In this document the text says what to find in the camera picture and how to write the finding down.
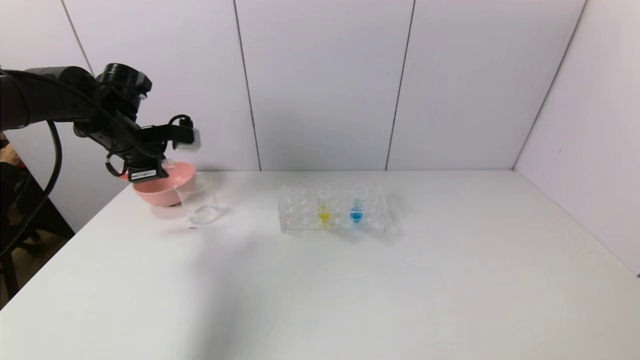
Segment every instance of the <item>test tube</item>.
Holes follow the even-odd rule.
[[[331,191],[329,189],[318,190],[316,195],[318,198],[318,220],[322,224],[327,224],[331,220],[331,208],[329,207]]]
[[[369,192],[365,187],[358,187],[353,190],[353,205],[351,206],[351,220],[359,224],[364,217],[363,209],[365,206],[365,202],[369,196]]]

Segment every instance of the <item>white table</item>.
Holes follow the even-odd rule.
[[[640,281],[510,171],[220,172],[212,225],[131,187],[0,312],[0,359],[640,359]],[[387,234],[282,234],[282,184],[382,185]]]

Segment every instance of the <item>test tube with yellow liquid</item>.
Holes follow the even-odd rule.
[[[329,201],[331,199],[330,190],[318,190],[316,192],[318,198],[318,220],[321,224],[328,224],[331,220],[331,207]]]

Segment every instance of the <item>test tube with blue liquid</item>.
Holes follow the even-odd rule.
[[[364,187],[356,188],[353,191],[353,204],[351,205],[350,217],[354,224],[359,224],[364,217],[363,209],[367,202],[368,195],[367,188]]]

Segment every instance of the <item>yellow liquid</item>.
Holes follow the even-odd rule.
[[[323,224],[327,224],[329,220],[331,220],[331,211],[327,206],[319,206],[318,207],[318,219]]]

